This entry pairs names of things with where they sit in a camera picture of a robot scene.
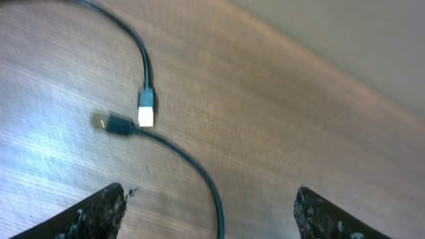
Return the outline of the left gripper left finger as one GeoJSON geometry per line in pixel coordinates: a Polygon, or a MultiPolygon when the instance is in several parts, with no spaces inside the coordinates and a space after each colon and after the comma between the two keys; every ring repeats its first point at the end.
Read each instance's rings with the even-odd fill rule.
{"type": "Polygon", "coordinates": [[[112,183],[11,239],[116,239],[126,213],[120,183],[112,183]]]}

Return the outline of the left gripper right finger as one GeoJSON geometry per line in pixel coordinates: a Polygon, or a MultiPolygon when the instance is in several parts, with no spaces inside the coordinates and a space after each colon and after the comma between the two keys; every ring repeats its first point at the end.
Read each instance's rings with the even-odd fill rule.
{"type": "Polygon", "coordinates": [[[388,239],[308,187],[301,186],[294,203],[301,239],[388,239]]]}

